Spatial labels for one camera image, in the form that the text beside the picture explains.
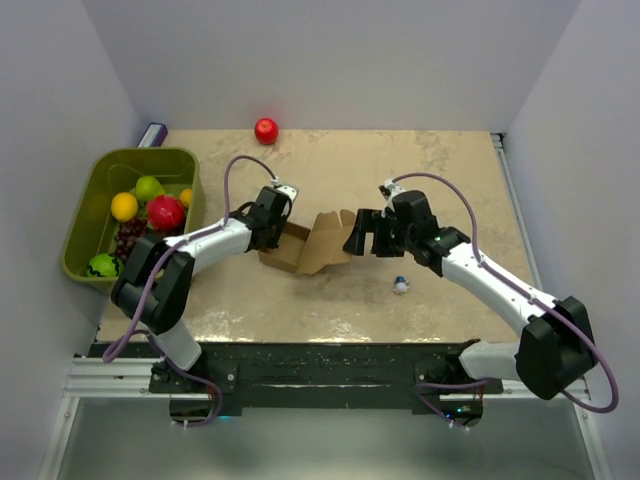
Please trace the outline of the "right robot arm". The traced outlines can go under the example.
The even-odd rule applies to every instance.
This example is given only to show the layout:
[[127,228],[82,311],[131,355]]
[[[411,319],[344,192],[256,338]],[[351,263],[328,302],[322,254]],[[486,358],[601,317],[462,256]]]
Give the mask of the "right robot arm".
[[357,211],[344,251],[363,255],[371,235],[373,255],[411,255],[417,264],[479,299],[519,337],[515,343],[463,344],[445,369],[452,390],[469,392],[480,380],[515,380],[550,400],[597,365],[589,347],[593,334],[588,314],[580,301],[558,300],[476,254],[467,235],[439,225],[423,193],[384,194],[384,209]]

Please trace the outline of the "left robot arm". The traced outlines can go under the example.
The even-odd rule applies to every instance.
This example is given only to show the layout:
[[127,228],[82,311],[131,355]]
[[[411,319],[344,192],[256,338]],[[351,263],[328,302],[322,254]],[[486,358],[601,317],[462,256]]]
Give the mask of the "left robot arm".
[[198,362],[202,348],[182,319],[192,277],[231,256],[277,247],[298,193],[291,185],[266,186],[255,201],[206,228],[138,240],[111,291],[112,303],[131,324],[105,359],[117,356],[142,324],[175,365],[173,382],[185,392],[200,390],[207,380],[207,368]]

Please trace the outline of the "brown cardboard box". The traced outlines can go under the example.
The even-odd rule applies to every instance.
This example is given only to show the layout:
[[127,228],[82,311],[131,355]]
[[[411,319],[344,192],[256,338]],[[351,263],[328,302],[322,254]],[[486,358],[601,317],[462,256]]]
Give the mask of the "brown cardboard box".
[[347,264],[352,255],[343,251],[356,214],[342,209],[319,213],[311,229],[287,222],[278,247],[258,252],[266,266],[295,275],[314,275],[324,267]]

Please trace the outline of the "small blue white toy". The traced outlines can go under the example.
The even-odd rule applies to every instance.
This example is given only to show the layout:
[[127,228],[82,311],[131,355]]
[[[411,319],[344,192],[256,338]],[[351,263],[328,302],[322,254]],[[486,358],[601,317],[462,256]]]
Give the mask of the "small blue white toy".
[[410,282],[404,276],[397,276],[394,280],[393,292],[397,295],[405,294],[410,289]]

